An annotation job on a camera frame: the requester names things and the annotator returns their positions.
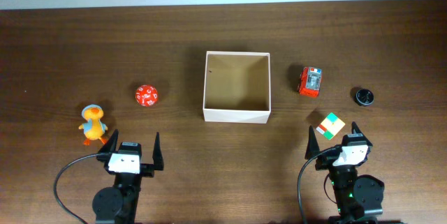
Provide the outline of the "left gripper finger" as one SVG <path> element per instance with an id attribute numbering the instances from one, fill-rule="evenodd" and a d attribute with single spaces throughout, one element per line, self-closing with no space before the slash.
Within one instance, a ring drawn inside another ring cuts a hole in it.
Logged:
<path id="1" fill-rule="evenodd" d="M 155 165 L 163 165 L 163 154 L 161 151 L 161 142 L 159 132 L 156 133 L 152 159 Z"/>
<path id="2" fill-rule="evenodd" d="M 111 154 L 116 150 L 119 131 L 114 130 L 109 140 L 99 149 L 100 154 Z"/>

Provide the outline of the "colourful puzzle cube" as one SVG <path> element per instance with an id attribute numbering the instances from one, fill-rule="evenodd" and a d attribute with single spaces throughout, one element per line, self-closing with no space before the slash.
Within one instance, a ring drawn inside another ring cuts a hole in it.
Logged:
<path id="1" fill-rule="evenodd" d="M 317 127 L 316 130 L 327 140 L 331 140 L 343 129 L 345 123 L 334 113 L 330 113 Z"/>

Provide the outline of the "black round cap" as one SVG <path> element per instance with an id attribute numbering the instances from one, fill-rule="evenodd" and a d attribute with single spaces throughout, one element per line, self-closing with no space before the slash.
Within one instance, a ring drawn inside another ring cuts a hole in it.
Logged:
<path id="1" fill-rule="evenodd" d="M 374 94 L 369 89 L 359 89 L 354 100 L 359 106 L 367 107 L 374 102 Z"/>

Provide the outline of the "red toy car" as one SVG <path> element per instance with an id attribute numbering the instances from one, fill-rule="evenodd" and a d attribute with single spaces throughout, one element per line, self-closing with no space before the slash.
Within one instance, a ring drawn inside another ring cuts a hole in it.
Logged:
<path id="1" fill-rule="evenodd" d="M 322 70 L 315 67 L 304 67 L 300 75 L 298 93 L 312 98 L 320 94 Z"/>

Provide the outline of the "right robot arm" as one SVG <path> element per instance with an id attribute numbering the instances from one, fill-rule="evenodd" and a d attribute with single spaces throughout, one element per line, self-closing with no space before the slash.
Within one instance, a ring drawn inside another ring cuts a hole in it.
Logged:
<path id="1" fill-rule="evenodd" d="M 367 161 L 373 144 L 360 131 L 355 122 L 351 134 L 345 135 L 341 144 L 320 150 L 314 129 L 309 128 L 305 159 L 299 177 L 315 161 L 315 169 L 327 170 L 335 195 L 338 215 L 328 218 L 329 223 L 377 223 L 383 213 L 384 183 L 368 174 L 359 176 L 357 168 Z"/>

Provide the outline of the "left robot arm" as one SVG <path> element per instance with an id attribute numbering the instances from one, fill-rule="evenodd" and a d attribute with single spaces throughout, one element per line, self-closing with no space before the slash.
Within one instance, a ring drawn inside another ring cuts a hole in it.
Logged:
<path id="1" fill-rule="evenodd" d="M 144 177 L 154 177 L 164 169 L 160 135 L 156 134 L 152 152 L 153 163 L 142 163 L 142 145 L 136 142 L 118 144 L 119 132 L 115 130 L 98 151 L 97 160 L 115 177 L 111 187 L 101 189 L 92 200 L 96 223 L 134 223 Z"/>

